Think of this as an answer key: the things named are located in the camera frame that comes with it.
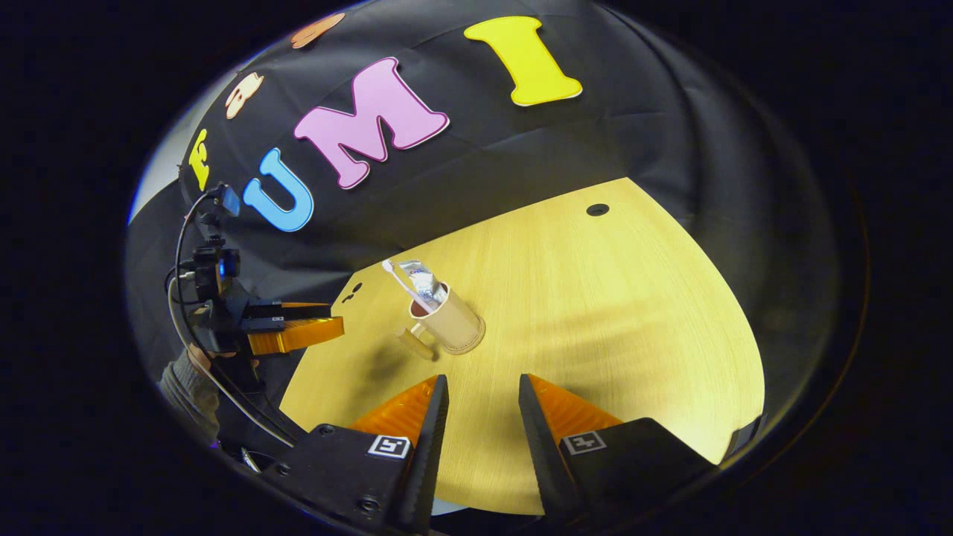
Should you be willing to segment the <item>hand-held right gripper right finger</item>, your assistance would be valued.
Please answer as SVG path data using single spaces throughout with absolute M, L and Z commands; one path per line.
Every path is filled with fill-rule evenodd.
M 518 403 L 552 526 L 632 526 L 718 473 L 653 418 L 620 420 L 535 374 Z

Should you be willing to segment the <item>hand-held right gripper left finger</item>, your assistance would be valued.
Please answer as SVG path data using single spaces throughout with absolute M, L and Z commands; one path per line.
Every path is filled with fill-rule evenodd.
M 340 535 L 426 535 L 449 407 L 436 374 L 368 414 L 358 428 L 320 424 L 262 481 Z

